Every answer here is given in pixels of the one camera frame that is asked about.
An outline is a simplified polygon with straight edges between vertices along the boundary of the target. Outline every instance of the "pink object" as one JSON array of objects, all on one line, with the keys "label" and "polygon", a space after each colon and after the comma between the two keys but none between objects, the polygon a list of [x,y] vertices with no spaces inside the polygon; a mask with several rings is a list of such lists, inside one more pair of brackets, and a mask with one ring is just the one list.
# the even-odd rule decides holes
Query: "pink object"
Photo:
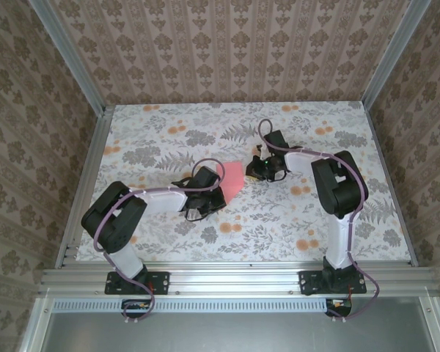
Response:
[{"label": "pink object", "polygon": [[[225,178],[221,183],[221,189],[225,197],[225,202],[228,204],[244,187],[244,173],[243,164],[240,161],[232,163],[223,163],[225,166]],[[223,175],[221,167],[217,165],[217,173],[220,177]]]}]

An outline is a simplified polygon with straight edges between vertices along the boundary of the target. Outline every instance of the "floral mat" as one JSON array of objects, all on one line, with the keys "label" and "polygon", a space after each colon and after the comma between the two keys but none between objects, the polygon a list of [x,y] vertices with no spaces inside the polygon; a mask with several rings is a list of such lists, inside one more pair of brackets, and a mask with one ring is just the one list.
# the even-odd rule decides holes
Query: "floral mat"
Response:
[{"label": "floral mat", "polygon": [[[240,161],[246,168],[260,143],[258,122],[266,117],[290,145],[352,153],[370,192],[356,222],[357,260],[410,259],[360,102],[117,106],[93,201],[115,180],[133,188],[167,186],[201,158]],[[245,177],[244,188],[219,213],[199,222],[179,213],[142,217],[131,243],[152,261],[322,260],[326,215],[311,175],[294,172],[277,183]],[[102,259],[84,232],[77,260]]]}]

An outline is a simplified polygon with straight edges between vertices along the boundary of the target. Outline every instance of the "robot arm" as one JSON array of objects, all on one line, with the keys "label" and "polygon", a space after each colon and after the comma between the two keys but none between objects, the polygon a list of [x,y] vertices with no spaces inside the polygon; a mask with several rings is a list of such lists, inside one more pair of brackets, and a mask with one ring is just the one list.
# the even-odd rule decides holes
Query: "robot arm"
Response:
[{"label": "robot arm", "polygon": [[[188,213],[195,210],[200,215],[199,219],[203,219],[226,206],[221,188],[188,193],[184,190],[211,187],[219,178],[214,171],[203,166],[194,177],[173,183],[182,188],[155,188],[127,198],[101,229],[97,238],[99,246],[121,273],[129,279],[143,282],[147,269],[130,243],[142,216],[185,211],[187,218]],[[95,238],[98,227],[111,208],[130,192],[122,182],[113,182],[84,214],[81,225],[92,238]]]},{"label": "robot arm", "polygon": [[[264,139],[275,147],[290,148],[280,131],[272,131]],[[349,285],[354,287],[362,278],[348,256],[351,241],[350,219],[361,201],[359,184],[340,162],[333,158],[322,158],[317,153],[303,153],[300,148],[291,148],[297,149],[296,152],[285,152],[271,146],[267,146],[267,150],[264,146],[258,146],[261,156],[253,157],[246,168],[246,175],[268,182],[283,180],[288,172],[301,171],[313,175],[321,206],[328,213],[329,244],[323,260],[323,271],[314,273],[310,280],[305,280],[307,284],[302,285],[302,293],[345,293],[348,292]],[[355,171],[364,187],[364,198],[367,199],[368,189],[352,155],[348,151],[342,151],[334,156]]]}]

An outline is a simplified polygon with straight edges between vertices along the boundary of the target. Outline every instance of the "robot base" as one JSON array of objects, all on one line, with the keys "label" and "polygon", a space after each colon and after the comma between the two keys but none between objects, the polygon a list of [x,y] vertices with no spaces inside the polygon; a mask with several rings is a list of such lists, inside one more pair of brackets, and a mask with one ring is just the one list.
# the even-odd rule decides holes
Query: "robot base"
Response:
[{"label": "robot base", "polygon": [[[142,270],[133,280],[141,282],[152,290],[154,295],[167,295],[169,289],[168,271],[146,271]],[[106,278],[106,295],[146,295],[147,293],[140,286],[125,281],[115,271],[108,273]]]},{"label": "robot base", "polygon": [[323,259],[322,271],[300,271],[298,273],[301,294],[315,295],[326,293],[367,293],[364,276],[352,265],[334,269]]}]

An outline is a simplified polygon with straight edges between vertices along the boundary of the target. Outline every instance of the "wall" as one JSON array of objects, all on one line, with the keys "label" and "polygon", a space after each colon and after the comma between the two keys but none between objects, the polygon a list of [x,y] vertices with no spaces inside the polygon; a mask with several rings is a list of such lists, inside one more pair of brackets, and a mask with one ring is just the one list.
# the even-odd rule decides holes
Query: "wall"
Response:
[{"label": "wall", "polygon": [[408,0],[51,0],[107,104],[360,100]]},{"label": "wall", "polygon": [[408,231],[440,289],[440,0],[432,1],[370,111]]},{"label": "wall", "polygon": [[27,1],[0,1],[0,351],[54,265],[95,116]]}]

